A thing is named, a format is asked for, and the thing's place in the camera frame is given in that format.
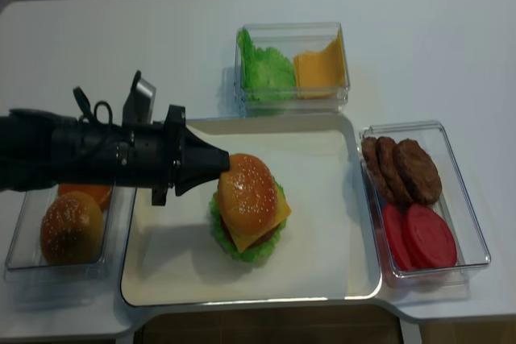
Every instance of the plastic tray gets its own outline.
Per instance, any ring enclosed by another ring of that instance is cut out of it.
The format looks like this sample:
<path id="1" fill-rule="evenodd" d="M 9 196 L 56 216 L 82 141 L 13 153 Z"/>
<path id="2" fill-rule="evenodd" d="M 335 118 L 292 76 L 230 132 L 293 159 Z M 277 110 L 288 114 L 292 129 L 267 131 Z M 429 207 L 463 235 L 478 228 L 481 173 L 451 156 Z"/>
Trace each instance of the plastic tray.
<path id="1" fill-rule="evenodd" d="M 338 112 L 347 102 L 350 88 L 346 51 L 340 23 L 285 23 L 246 25 L 255 47 L 276 48 L 293 61 L 297 54 L 322 51 L 332 40 L 341 39 L 343 48 L 344 83 L 327 88 L 299 91 L 243 88 L 246 77 L 239 45 L 235 51 L 235 100 L 244 116 L 283 114 L 285 112 Z"/>
<path id="2" fill-rule="evenodd" d="M 217 182 L 152 207 L 136 194 L 121 293 L 134 306 L 363 300 L 381 272 L 351 123 L 340 114 L 189 122 L 201 139 L 257 155 L 293 212 L 267 263 L 236 262 L 210 235 Z"/>
<path id="3" fill-rule="evenodd" d="M 37 282 L 69 282 L 98 278 L 106 273 L 106 242 L 110 232 L 113 207 L 113 188 L 110 204 L 104 211 L 102 245 L 95 260 L 77 265 L 49 265 L 40 249 L 40 225 L 47 208 L 56 199 L 57 186 L 52 189 L 27 192 L 10 243 L 6 259 L 5 278 L 16 280 L 30 276 Z"/>
<path id="4" fill-rule="evenodd" d="M 381 209 L 385 201 L 372 188 L 365 162 L 362 160 L 364 180 L 373 193 L 372 202 L 370 202 L 372 221 L 377 225 L 378 251 L 382 267 L 385 269 L 387 284 L 391 287 L 416 286 L 425 283 L 462 284 L 479 269 L 488 267 L 491 255 L 443 126 L 436 121 L 378 125 L 360 132 L 360 140 L 368 136 L 377 138 L 389 136 L 396 142 L 414 139 L 430 155 L 443 184 L 443 192 L 431 208 L 450 227 L 458 253 L 458 262 L 454 267 L 417 271 L 403 271 L 397 267 L 385 240 L 385 229 L 381 218 Z"/>

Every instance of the brown patty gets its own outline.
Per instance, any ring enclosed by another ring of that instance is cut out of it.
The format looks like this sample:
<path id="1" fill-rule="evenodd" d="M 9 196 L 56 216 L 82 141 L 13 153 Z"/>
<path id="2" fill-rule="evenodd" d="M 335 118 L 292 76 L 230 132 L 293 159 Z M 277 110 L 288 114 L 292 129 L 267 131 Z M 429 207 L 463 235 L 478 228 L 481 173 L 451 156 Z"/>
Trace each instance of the brown patty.
<path id="1" fill-rule="evenodd" d="M 400 205 L 410 205 L 414 202 L 412 196 L 406 190 L 405 183 L 399 176 L 394 166 L 393 149 L 396 142 L 390 137 L 380 137 L 377 140 L 377 156 L 381 173 L 387 185 L 393 192 L 396 201 Z"/>
<path id="2" fill-rule="evenodd" d="M 381 174 L 377 158 L 377 140 L 374 137 L 366 137 L 362 140 L 362 156 L 368 168 L 374 186 L 380 195 L 389 203 L 396 203 L 393 192 Z"/>
<path id="3" fill-rule="evenodd" d="M 417 141 L 403 140 L 393 150 L 394 165 L 412 198 L 418 203 L 437 202 L 443 186 L 437 167 Z"/>

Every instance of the sesame seed bun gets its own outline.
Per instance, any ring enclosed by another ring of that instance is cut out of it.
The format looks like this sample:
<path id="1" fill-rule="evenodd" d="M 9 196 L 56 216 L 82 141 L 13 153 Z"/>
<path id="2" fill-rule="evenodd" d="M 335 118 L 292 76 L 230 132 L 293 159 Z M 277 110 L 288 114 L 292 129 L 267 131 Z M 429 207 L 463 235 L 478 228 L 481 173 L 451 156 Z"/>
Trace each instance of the sesame seed bun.
<path id="1" fill-rule="evenodd" d="M 59 184 L 57 195 L 61 196 L 73 191 L 87 193 L 97 202 L 100 210 L 104 211 L 110 204 L 112 190 L 113 188 L 109 185 Z"/>
<path id="2" fill-rule="evenodd" d="M 102 240 L 102 211 L 85 193 L 58 197 L 41 221 L 40 246 L 51 265 L 93 262 Z"/>
<path id="3" fill-rule="evenodd" d="M 263 234 L 273 226 L 277 191 L 263 161 L 239 153 L 230 156 L 230 170 L 218 180 L 218 207 L 231 232 L 242 237 Z"/>

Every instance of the hamburger bun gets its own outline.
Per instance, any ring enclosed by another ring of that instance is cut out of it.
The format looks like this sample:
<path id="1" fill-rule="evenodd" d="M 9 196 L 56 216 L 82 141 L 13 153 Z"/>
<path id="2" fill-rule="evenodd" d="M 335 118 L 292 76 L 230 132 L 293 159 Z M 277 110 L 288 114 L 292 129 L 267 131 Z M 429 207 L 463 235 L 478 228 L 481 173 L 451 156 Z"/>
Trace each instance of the hamburger bun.
<path id="1" fill-rule="evenodd" d="M 102 211 L 90 195 L 61 195 L 41 221 L 43 257 L 51 265 L 92 262 L 99 253 L 102 229 Z"/>
<path id="2" fill-rule="evenodd" d="M 230 170 L 218 180 L 217 202 L 227 228 L 251 238 L 268 231 L 277 212 L 277 188 L 263 161 L 252 155 L 230 156 Z"/>
<path id="3" fill-rule="evenodd" d="M 61 196 L 66 193 L 72 193 L 73 191 L 87 193 L 97 202 L 100 206 L 100 210 L 104 211 L 110 204 L 113 188 L 108 185 L 59 184 L 57 195 Z"/>

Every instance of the white tray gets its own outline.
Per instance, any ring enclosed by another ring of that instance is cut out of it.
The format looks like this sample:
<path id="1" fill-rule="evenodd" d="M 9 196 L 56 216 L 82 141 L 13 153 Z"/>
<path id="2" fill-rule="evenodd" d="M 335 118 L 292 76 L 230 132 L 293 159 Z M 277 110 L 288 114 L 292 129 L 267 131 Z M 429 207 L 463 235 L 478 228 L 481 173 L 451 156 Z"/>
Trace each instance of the white tray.
<path id="1" fill-rule="evenodd" d="M 210 232 L 217 182 L 165 207 L 138 190 L 121 292 L 129 305 L 353 300 L 381 283 L 355 133 L 339 114 L 189 122 L 200 138 L 260 157 L 285 188 L 292 214 L 267 263 L 223 252 Z"/>

